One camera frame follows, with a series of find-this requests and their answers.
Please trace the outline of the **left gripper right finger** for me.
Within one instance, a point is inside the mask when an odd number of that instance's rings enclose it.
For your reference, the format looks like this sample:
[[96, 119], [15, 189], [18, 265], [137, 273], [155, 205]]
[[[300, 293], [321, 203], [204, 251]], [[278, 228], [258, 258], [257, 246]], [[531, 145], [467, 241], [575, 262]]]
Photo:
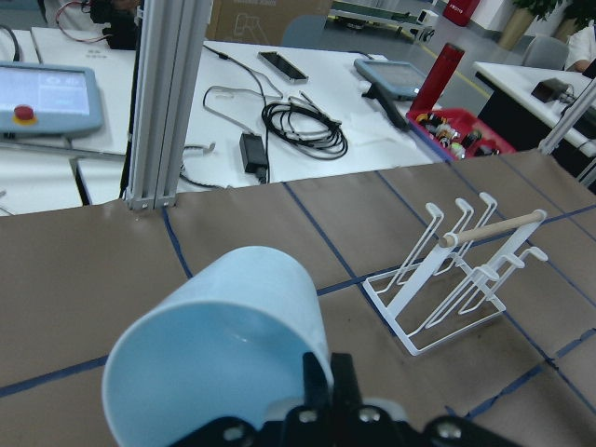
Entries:
[[359, 383], [350, 354], [332, 353], [334, 385], [332, 403], [336, 410], [353, 410], [362, 404]]

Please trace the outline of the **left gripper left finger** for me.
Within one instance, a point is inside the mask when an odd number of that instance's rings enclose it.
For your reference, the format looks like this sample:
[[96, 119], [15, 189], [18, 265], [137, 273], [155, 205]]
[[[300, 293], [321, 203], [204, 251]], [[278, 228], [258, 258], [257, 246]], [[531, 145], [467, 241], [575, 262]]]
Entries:
[[331, 405], [331, 394], [325, 372], [312, 352], [303, 354], [305, 406], [323, 410]]

